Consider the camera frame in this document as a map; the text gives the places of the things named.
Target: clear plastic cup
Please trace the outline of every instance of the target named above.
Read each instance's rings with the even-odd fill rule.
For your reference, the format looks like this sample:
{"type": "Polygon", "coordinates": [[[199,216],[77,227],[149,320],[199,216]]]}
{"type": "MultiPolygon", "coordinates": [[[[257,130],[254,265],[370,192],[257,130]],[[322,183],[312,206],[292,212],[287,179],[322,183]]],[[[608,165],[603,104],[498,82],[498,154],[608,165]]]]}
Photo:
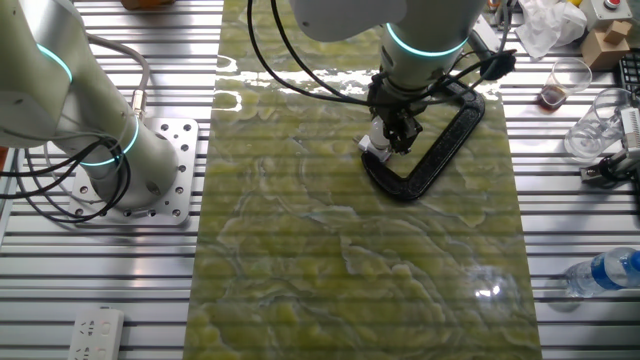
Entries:
{"type": "Polygon", "coordinates": [[[621,111],[631,107],[632,94],[623,89],[608,89],[596,97],[589,112],[569,130],[565,149],[578,160],[590,161],[622,139],[621,111]]]}
{"type": "Polygon", "coordinates": [[[569,95],[580,92],[591,85],[591,69],[578,59],[562,59],[555,64],[546,84],[538,95],[540,106],[557,110],[569,95]]]}

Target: power strip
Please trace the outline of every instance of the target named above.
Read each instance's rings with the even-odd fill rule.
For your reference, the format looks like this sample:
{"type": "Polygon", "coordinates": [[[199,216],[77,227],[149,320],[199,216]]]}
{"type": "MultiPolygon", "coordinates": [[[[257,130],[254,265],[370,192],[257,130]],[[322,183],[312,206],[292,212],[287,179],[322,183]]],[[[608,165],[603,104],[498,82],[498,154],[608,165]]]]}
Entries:
{"type": "Polygon", "coordinates": [[[114,309],[86,310],[73,326],[69,360],[117,360],[124,313],[114,309]]]}

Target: white plastic bag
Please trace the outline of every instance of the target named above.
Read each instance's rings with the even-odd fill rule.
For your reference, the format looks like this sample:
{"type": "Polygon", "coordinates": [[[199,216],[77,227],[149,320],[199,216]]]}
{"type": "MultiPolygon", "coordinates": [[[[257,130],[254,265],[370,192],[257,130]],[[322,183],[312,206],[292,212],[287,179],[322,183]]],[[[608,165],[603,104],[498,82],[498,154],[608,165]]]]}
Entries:
{"type": "Polygon", "coordinates": [[[520,0],[525,24],[516,34],[531,57],[541,58],[554,46],[567,45],[584,34],[587,17],[575,5],[558,0],[520,0]]]}

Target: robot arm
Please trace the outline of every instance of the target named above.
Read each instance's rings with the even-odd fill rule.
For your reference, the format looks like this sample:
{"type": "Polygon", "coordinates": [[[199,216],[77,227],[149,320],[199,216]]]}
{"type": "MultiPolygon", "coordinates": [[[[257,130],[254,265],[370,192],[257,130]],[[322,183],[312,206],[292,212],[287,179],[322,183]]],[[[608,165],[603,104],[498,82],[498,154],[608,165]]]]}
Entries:
{"type": "Polygon", "coordinates": [[[394,96],[409,98],[449,70],[484,0],[290,0],[302,31],[337,41],[385,25],[381,55],[394,96]]]}
{"type": "MultiPolygon", "coordinates": [[[[63,135],[100,134],[120,142],[132,169],[119,208],[144,208],[171,189],[178,173],[174,147],[136,118],[101,69],[69,0],[0,0],[0,34],[0,144],[24,148],[52,140],[73,156],[96,137],[63,135]]],[[[96,149],[82,166],[95,192],[110,199],[123,169],[109,149],[96,149]]]]}

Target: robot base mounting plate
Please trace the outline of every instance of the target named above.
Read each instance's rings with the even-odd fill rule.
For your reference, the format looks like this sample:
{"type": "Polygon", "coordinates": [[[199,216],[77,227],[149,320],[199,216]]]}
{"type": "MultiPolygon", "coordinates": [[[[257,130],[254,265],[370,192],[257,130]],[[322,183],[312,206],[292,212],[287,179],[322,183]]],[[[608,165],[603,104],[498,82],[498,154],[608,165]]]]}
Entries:
{"type": "MultiPolygon", "coordinates": [[[[196,151],[198,143],[198,123],[192,119],[145,119],[145,125],[152,131],[162,134],[176,149],[179,168],[172,189],[155,203],[144,209],[133,209],[129,212],[122,209],[111,209],[105,216],[96,217],[78,227],[179,227],[189,219],[191,206],[191,188],[193,185],[196,151]]],[[[78,168],[73,184],[73,195],[87,201],[99,201],[93,190],[91,181],[81,168],[78,168]]],[[[94,204],[81,203],[69,199],[69,212],[81,210],[84,214],[98,212],[104,202],[94,204]]]]}

